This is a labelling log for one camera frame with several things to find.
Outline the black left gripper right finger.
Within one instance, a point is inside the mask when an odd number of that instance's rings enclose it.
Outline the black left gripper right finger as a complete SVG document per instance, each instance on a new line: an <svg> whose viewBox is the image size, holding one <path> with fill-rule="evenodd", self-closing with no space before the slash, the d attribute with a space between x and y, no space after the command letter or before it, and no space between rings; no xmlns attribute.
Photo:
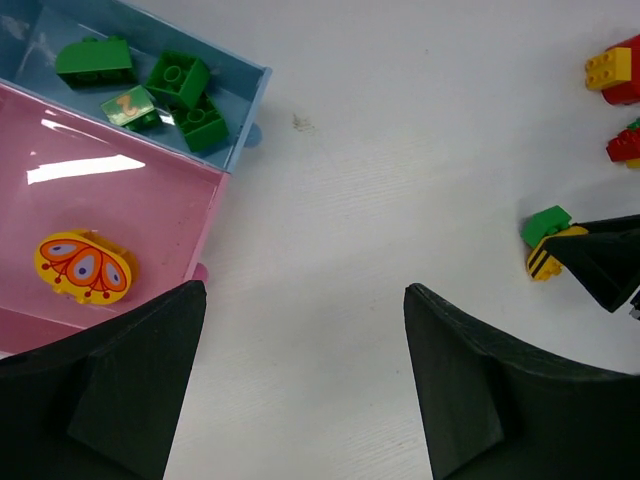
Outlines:
<svg viewBox="0 0 640 480"><path fill-rule="evenodd" d="M423 285L405 331L436 479L635 479L639 379L560 357Z"/></svg>

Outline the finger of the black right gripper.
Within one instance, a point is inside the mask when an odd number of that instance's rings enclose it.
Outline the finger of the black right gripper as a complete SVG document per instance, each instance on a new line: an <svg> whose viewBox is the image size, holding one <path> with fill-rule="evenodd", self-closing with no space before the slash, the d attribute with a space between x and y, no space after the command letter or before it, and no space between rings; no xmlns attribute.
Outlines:
<svg viewBox="0 0 640 480"><path fill-rule="evenodd" d="M556 235L542 248L564 265L610 313L639 287L639 216L586 222L581 235Z"/></svg>

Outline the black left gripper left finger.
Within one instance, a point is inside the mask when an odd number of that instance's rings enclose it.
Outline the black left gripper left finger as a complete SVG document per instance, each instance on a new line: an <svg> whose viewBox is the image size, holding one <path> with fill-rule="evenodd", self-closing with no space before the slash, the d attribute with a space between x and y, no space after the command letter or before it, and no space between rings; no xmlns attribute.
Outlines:
<svg viewBox="0 0 640 480"><path fill-rule="evenodd" d="M163 478L205 310L189 281L2 359L2 478Z"/></svg>

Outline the yellow black striped lego brick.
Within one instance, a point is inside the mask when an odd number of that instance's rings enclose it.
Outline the yellow black striped lego brick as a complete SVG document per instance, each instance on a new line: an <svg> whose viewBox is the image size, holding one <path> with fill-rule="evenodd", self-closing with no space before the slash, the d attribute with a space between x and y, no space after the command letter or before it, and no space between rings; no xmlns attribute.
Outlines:
<svg viewBox="0 0 640 480"><path fill-rule="evenodd" d="M562 273L563 265L544 247L547 240L556 237L572 237L586 235L589 231L581 226L570 226L561 232L543 237L527 258L526 269L533 281L547 281Z"/></svg>

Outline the small green lego brick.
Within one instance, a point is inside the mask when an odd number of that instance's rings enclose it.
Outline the small green lego brick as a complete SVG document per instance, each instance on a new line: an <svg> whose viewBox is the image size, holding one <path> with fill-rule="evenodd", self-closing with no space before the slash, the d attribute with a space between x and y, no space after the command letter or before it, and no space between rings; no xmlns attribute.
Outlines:
<svg viewBox="0 0 640 480"><path fill-rule="evenodd" d="M546 236L566 230L571 223L571 215L561 206L555 205L533 214L525 221L520 236L531 248L534 248Z"/></svg>

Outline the small red lego brick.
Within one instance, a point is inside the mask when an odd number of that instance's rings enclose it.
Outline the small red lego brick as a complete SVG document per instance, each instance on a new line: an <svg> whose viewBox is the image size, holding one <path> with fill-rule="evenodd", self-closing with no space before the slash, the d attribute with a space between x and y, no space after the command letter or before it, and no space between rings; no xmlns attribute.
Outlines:
<svg viewBox="0 0 640 480"><path fill-rule="evenodd" d="M639 159L639 129L625 129L611 139L606 152L613 163Z"/></svg>

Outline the green number two lego cube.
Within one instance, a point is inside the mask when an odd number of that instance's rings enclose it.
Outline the green number two lego cube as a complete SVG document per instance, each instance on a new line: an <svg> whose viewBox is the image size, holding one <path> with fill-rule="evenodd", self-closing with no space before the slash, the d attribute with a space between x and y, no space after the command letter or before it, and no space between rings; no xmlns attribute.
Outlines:
<svg viewBox="0 0 640 480"><path fill-rule="evenodd" d="M162 125L151 96L141 85L103 102L101 110L110 123L134 132Z"/></svg>

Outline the green lego plate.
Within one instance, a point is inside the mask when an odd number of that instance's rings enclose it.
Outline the green lego plate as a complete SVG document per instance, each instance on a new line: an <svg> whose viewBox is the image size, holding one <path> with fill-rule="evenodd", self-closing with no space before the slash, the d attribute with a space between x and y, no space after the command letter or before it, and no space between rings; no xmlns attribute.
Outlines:
<svg viewBox="0 0 640 480"><path fill-rule="evenodd" d="M209 68L196 56L165 50L154 65L145 88L163 105L193 109L211 78Z"/></svg>

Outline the long yellow lego brick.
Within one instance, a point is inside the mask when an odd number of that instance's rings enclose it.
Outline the long yellow lego brick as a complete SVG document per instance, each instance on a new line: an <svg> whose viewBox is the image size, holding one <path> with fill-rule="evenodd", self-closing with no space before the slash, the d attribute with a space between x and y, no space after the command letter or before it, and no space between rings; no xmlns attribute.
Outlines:
<svg viewBox="0 0 640 480"><path fill-rule="evenodd" d="M630 169L639 169L640 168L640 159L631 159L626 161L626 166Z"/></svg>

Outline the green curved lego brick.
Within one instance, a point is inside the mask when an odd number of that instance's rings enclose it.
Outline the green curved lego brick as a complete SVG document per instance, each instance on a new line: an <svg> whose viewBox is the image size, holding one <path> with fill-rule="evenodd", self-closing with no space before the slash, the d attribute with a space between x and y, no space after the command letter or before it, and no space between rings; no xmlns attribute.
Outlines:
<svg viewBox="0 0 640 480"><path fill-rule="evenodd" d="M640 118L637 118L627 126L627 129L631 131L638 130L639 128L640 128Z"/></svg>

